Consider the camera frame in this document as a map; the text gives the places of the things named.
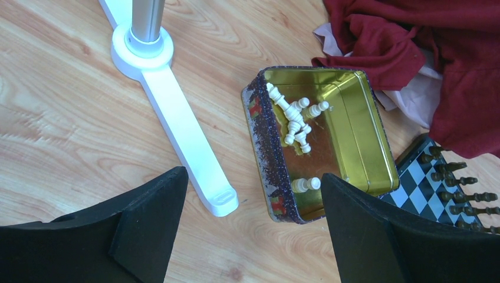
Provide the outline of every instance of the maroon fabric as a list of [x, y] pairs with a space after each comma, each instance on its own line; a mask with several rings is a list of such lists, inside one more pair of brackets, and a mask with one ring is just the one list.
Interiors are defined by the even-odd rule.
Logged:
[[400, 90], [435, 55], [443, 74], [429, 136], [465, 158], [500, 157], [500, 1], [324, 0], [337, 44], [351, 57], [313, 65], [364, 70], [375, 90]]

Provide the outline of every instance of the decorated tin side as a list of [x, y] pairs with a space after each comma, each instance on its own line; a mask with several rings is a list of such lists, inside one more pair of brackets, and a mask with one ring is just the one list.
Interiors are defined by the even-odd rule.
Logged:
[[[327, 102], [328, 108], [317, 117], [308, 116], [307, 108], [302, 111], [311, 127], [307, 134], [310, 152], [302, 152], [297, 140], [285, 142], [289, 121], [284, 109], [269, 97], [266, 83], [276, 86], [287, 103], [301, 98], [307, 98], [309, 107]], [[307, 223], [324, 217], [320, 190], [297, 192], [295, 187], [294, 192], [295, 180], [334, 173], [373, 195], [398, 187], [389, 144], [363, 72], [269, 67], [243, 90], [242, 100], [274, 221]]]

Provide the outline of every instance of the wooden table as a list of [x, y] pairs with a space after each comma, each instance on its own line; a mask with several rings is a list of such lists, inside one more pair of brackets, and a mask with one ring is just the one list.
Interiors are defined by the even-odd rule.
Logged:
[[[189, 186], [166, 282], [340, 281], [325, 219], [268, 216], [243, 111], [261, 68], [323, 56], [322, 0], [283, 3], [167, 0], [173, 71], [241, 204], [216, 218]], [[1, 2], [0, 225], [49, 222], [180, 165], [140, 84], [111, 62], [111, 33], [97, 0]], [[423, 132], [399, 110], [381, 116], [395, 157]], [[500, 192], [496, 157], [466, 161], [461, 174], [479, 178], [466, 190]]]

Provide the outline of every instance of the checkered board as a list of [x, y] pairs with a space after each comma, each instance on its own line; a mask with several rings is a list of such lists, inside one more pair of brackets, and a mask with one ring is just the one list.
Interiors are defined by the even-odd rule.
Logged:
[[430, 154], [428, 148], [435, 145], [436, 143], [427, 137], [427, 134], [420, 136], [397, 162], [399, 188], [379, 198], [398, 208], [439, 223], [455, 226], [457, 221], [465, 221], [477, 222], [481, 225], [477, 216], [467, 216], [463, 212], [459, 215], [450, 213], [450, 206], [471, 206], [470, 203], [455, 204], [453, 200], [443, 202], [439, 198], [439, 192], [463, 191], [460, 186], [449, 187], [444, 181], [435, 182], [430, 177], [430, 174], [436, 171], [436, 165], [446, 164], [444, 158], [432, 160], [430, 163], [419, 162], [422, 152]]

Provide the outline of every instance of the silver cylindrical post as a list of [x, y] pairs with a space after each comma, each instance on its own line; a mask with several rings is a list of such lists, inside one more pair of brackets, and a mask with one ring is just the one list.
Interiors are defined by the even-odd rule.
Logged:
[[153, 42], [160, 36], [165, 0], [133, 0], [132, 33], [143, 42]]

